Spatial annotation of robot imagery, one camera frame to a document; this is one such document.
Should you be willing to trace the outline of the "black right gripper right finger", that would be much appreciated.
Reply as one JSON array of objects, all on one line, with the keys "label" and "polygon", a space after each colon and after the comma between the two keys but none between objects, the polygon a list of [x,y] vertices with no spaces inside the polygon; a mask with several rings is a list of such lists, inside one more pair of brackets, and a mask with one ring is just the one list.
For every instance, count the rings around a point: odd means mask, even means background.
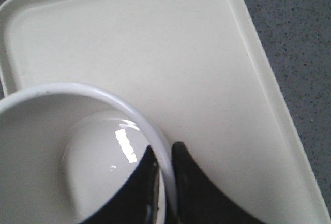
[{"label": "black right gripper right finger", "polygon": [[200,169],[184,142],[172,145],[180,223],[258,223]]}]

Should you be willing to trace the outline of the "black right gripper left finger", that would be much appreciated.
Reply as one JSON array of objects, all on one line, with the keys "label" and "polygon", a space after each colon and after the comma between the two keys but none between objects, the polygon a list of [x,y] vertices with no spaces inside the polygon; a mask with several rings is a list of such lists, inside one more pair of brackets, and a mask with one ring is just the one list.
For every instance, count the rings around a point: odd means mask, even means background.
[{"label": "black right gripper left finger", "polygon": [[84,223],[156,223],[159,164],[150,146],[120,190]]}]

